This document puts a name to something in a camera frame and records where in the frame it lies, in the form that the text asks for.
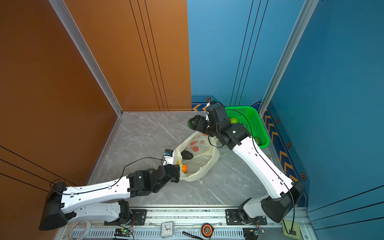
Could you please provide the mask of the bumpy light green fruit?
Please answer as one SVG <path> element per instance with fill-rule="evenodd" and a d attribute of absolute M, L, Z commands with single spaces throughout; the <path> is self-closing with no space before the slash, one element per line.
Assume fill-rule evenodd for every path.
<path fill-rule="evenodd" d="M 230 118 L 231 124 L 237 124 L 239 123 L 239 120 L 237 118 Z"/>

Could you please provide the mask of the dark green avocado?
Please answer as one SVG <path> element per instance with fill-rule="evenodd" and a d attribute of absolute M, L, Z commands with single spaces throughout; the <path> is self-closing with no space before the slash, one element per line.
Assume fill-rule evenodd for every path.
<path fill-rule="evenodd" d="M 188 122 L 187 122 L 187 126 L 188 128 L 190 128 L 191 130 L 194 129 L 194 120 L 193 118 L 189 119 Z"/>

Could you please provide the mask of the yellow printed plastic bag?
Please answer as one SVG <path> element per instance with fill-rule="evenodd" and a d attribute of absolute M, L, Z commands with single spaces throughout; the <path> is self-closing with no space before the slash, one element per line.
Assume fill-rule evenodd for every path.
<path fill-rule="evenodd" d="M 181 152 L 186 150 L 193 154 L 191 160 L 183 160 Z M 187 182 L 203 178 L 221 157 L 218 139 L 200 132 L 194 132 L 174 150 L 174 163 L 180 166 L 180 179 Z M 188 166 L 183 173 L 181 165 Z"/>

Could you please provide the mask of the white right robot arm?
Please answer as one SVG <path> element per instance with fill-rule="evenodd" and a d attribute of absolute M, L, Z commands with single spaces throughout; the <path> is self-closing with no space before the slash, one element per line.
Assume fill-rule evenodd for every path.
<path fill-rule="evenodd" d="M 261 200 L 249 198 L 239 206 L 239 218 L 251 224 L 255 218 L 267 216 L 280 223 L 305 192 L 301 182 L 287 177 L 262 151 L 269 145 L 268 135 L 256 109 L 225 107 L 211 101 L 206 115 L 188 121 L 194 131 L 216 138 L 222 146 L 238 155 L 261 181 L 268 195 Z"/>

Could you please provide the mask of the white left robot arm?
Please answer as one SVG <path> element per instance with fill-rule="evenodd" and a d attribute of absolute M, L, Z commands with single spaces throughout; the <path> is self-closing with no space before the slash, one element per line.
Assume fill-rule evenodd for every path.
<path fill-rule="evenodd" d="M 54 184 L 46 198 L 39 230 L 56 230 L 76 221 L 102 220 L 108 225 L 130 220 L 127 199 L 157 193 L 167 183 L 178 183 L 178 165 L 136 171 L 120 179 L 82 187 Z"/>

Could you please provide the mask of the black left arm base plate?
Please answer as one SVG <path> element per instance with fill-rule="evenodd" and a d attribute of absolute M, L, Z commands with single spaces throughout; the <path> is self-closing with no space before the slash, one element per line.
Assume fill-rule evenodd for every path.
<path fill-rule="evenodd" d="M 128 213 L 119 214 L 119 217 L 111 222 L 104 221 L 104 226 L 143 226 L 147 217 L 147 210 L 133 209 Z"/>

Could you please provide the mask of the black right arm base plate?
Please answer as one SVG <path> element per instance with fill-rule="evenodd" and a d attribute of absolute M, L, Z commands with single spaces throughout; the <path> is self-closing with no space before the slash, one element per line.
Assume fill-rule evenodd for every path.
<path fill-rule="evenodd" d="M 267 225 L 267 219 L 265 216 L 259 216 L 255 218 L 250 218 L 246 215 L 244 211 L 239 209 L 226 209 L 226 221 L 227 225 Z"/>

